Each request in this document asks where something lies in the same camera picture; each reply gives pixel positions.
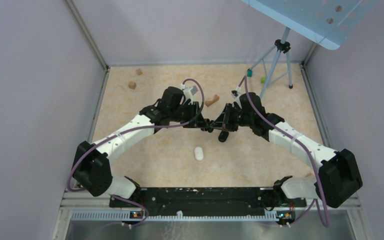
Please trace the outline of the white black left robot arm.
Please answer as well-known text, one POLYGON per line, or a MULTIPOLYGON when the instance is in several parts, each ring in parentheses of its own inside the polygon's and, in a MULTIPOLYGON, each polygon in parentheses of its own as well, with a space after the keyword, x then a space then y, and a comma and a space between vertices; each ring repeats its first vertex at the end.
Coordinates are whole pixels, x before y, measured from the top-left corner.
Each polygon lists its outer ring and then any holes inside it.
POLYGON ((126 125, 101 140, 83 141, 76 149, 71 177, 94 197, 117 195, 129 207, 140 202, 139 185, 127 176, 116 175, 112 165, 129 148, 163 128, 205 129, 208 122, 202 104, 193 100, 200 87, 170 86, 154 104, 144 107, 126 125))

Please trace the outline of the white earbud charging case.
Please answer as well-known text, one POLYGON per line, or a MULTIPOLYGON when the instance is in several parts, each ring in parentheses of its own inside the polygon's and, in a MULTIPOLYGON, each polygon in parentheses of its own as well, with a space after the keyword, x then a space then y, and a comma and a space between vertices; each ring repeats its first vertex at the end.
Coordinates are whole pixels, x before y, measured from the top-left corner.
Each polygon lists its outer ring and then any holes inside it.
POLYGON ((197 160, 197 161, 202 161, 204 159, 204 150, 202 147, 200 146, 197 146, 194 148, 194 158, 197 160))

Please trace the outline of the black earbud charging case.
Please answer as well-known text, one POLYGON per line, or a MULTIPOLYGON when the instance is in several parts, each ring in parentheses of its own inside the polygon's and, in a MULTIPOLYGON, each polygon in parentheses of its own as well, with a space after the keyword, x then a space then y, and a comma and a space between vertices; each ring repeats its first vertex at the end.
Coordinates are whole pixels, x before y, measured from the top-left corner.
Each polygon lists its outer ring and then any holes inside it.
POLYGON ((228 131, 221 131, 218 135, 218 141, 221 143, 226 142, 229 137, 229 134, 230 133, 228 131))

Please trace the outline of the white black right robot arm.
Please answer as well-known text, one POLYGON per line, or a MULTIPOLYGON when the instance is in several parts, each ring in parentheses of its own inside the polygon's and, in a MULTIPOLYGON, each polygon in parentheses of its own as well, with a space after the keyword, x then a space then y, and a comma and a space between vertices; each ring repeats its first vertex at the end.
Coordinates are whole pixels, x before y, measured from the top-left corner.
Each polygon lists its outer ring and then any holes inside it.
POLYGON ((348 149, 329 148, 306 137, 275 113, 266 112, 253 92, 242 94, 227 103, 210 129, 235 132, 248 127, 269 143, 288 150, 315 170, 313 177, 284 177, 273 192, 279 206, 293 199, 324 199, 327 206, 338 208, 363 186, 355 155, 348 149))

